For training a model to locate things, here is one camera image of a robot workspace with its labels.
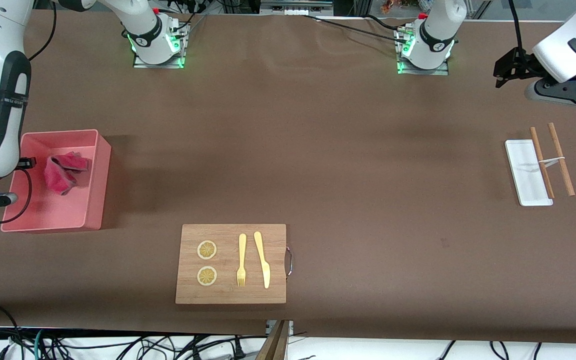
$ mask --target lemon slice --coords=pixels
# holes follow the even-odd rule
[[[210,240],[202,241],[201,244],[197,246],[197,255],[199,255],[201,259],[211,259],[216,253],[217,245]]]
[[[204,266],[197,273],[197,281],[204,287],[209,287],[217,280],[217,270],[212,266]]]

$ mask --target pink plastic bin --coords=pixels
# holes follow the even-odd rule
[[[99,230],[104,213],[110,150],[110,144],[97,130],[23,134],[21,157],[37,159],[37,165],[29,170],[32,198],[25,213],[15,221],[2,224],[1,230],[30,234]],[[61,196],[46,187],[44,169],[48,157],[71,151],[90,159],[90,170],[75,174],[77,186]],[[19,199],[6,207],[4,220],[18,214],[26,202],[28,181],[21,171],[14,172],[10,192],[17,194]]]

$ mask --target white rectangular plate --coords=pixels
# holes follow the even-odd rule
[[[550,207],[553,199],[548,198],[544,177],[539,170],[535,145],[531,139],[506,140],[505,151],[522,207]]]

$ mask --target wooden fork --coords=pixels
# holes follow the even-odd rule
[[[246,234],[239,235],[239,269],[237,270],[238,287],[246,286],[246,269],[244,269],[244,259],[246,258]]]

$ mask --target red towel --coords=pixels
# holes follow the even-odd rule
[[[46,187],[57,194],[66,195],[77,185],[77,180],[72,173],[88,171],[88,168],[89,160],[72,151],[66,155],[48,157],[43,171]]]

